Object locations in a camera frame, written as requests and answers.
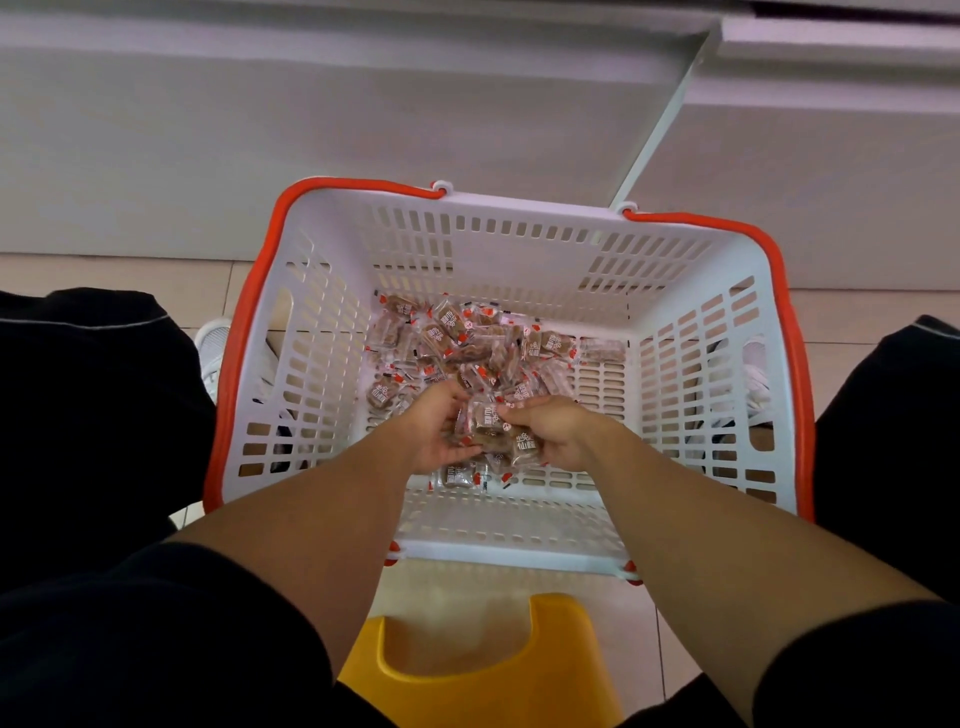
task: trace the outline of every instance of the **white plastic basket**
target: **white plastic basket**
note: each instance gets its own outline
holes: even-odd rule
[[[220,375],[207,511],[323,463],[379,422],[362,357],[374,289],[494,300],[565,333],[625,341],[625,365],[576,367],[585,406],[690,468],[812,519],[803,339],[780,252],[763,232],[631,206],[464,194],[446,182],[334,178],[283,193],[244,285]],[[264,399],[257,355],[276,302],[290,299],[276,386]],[[757,334],[770,451],[754,449],[747,427],[741,351]],[[429,490],[417,477],[407,488],[398,555],[630,576],[585,473],[545,467],[487,492]]]

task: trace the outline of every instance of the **yellow stool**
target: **yellow stool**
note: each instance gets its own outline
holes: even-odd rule
[[[399,728],[610,728],[623,712],[586,610],[572,596],[530,597],[530,640],[475,672],[419,677],[384,659],[388,620],[368,619],[340,673]]]

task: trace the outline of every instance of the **shoe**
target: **shoe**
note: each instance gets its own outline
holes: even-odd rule
[[[227,347],[227,337],[230,333],[231,319],[214,319],[204,324],[193,339],[200,356],[200,377],[204,381],[204,388],[210,395],[213,403],[217,403],[217,387],[220,384],[220,368],[224,361],[224,349]],[[263,342],[260,351],[260,388],[263,400],[266,400],[274,389],[276,367],[279,360],[273,350]]]
[[[763,335],[751,336],[743,345],[743,376],[747,385],[747,425],[774,421],[767,379],[767,345]]]

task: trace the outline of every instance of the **forearm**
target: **forearm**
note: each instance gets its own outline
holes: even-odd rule
[[[669,460],[622,425],[591,424],[588,471],[639,575],[748,721],[764,670],[803,633],[935,598],[859,548]]]
[[[324,639],[336,675],[370,610],[412,472],[391,420],[329,462],[240,498],[173,540],[218,551],[290,600]]]

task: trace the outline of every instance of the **tile floor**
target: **tile floor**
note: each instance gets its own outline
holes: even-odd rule
[[[143,290],[192,335],[205,321],[230,315],[250,269],[233,261],[0,255],[0,290]],[[885,334],[921,313],[960,322],[960,292],[798,290],[793,302],[818,414]],[[203,514],[194,503],[174,518],[183,527]],[[372,614],[403,619],[391,646],[397,667],[443,673],[516,652],[529,634],[527,597],[538,592],[570,593],[585,604],[625,711],[660,702],[699,672],[646,590],[605,577],[411,560],[384,570]]]

